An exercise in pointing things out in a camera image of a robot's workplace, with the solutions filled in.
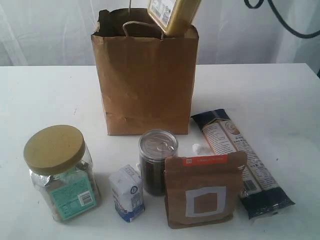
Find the white backdrop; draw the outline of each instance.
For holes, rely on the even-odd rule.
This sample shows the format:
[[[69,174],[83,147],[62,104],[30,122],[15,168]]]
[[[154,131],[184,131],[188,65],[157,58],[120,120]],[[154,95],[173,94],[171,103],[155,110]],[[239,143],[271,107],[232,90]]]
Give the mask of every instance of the white backdrop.
[[[296,31],[320,29],[320,0],[273,0]],[[129,0],[0,0],[0,66],[94,65],[90,34],[98,12]],[[132,0],[146,7],[149,0]],[[258,0],[251,0],[255,5]],[[199,64],[307,63],[320,69],[320,36],[297,38],[278,22],[267,1],[202,0],[193,21]]]

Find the red label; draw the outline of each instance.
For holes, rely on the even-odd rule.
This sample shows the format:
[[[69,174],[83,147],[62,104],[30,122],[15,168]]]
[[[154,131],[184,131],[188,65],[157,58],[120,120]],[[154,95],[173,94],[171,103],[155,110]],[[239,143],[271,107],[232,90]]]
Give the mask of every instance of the red label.
[[[184,166],[200,166],[209,164],[225,164],[227,162],[228,155],[216,155],[216,156],[195,156],[184,158]]]

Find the jar lid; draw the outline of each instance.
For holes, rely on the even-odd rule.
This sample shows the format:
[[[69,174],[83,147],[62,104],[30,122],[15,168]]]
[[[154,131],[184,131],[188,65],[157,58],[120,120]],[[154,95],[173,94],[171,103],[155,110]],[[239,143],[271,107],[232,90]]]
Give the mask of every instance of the jar lid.
[[[143,134],[139,140],[140,154],[149,162],[163,162],[174,156],[178,150],[178,140],[169,131],[154,129]]]
[[[33,135],[25,144],[23,156],[36,174],[61,174],[72,168],[86,150],[82,133],[69,125],[50,126]]]

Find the teal label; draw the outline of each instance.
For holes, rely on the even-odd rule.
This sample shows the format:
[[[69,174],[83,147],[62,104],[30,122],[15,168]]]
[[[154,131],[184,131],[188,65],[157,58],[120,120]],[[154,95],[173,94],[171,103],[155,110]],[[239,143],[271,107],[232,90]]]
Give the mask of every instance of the teal label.
[[[97,205],[87,174],[51,191],[50,195],[63,220]]]

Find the small milk carton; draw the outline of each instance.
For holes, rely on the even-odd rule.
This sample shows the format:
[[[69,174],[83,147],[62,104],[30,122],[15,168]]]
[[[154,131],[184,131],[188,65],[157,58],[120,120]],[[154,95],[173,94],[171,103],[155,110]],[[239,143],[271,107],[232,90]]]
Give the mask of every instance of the small milk carton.
[[[109,177],[114,205],[119,215],[128,223],[145,210],[140,175],[126,165]]]

